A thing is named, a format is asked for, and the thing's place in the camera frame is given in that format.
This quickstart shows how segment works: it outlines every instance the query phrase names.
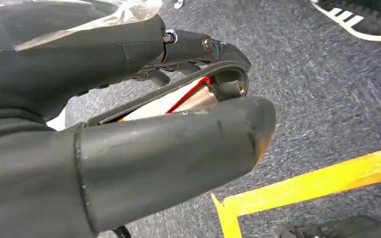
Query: robotic hand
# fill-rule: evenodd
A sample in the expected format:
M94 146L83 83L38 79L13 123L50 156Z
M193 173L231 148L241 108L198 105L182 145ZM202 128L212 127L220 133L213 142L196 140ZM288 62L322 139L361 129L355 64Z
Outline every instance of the robotic hand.
M84 6L91 8L63 14ZM0 0L0 237L96 237L244 175L269 144L275 110L265 98L113 122L156 93L61 132L47 127L69 98L93 88L131 78L166 84L160 69L186 72L189 81L246 75L250 67L234 46L166 31L158 15L55 31L69 22L55 14L110 9L91 0Z

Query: sneaker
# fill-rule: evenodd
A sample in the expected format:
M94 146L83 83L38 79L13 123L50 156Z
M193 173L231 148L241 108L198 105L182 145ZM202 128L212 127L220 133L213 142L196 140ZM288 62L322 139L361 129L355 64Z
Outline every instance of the sneaker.
M381 0L311 0L320 12L350 34L381 41Z

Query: yellow floor line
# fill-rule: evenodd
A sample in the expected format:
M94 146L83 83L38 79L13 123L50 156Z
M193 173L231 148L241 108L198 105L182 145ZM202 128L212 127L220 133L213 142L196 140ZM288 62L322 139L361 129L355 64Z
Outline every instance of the yellow floor line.
M240 238L237 217L381 182L381 151L299 175L220 203L214 195L225 238Z

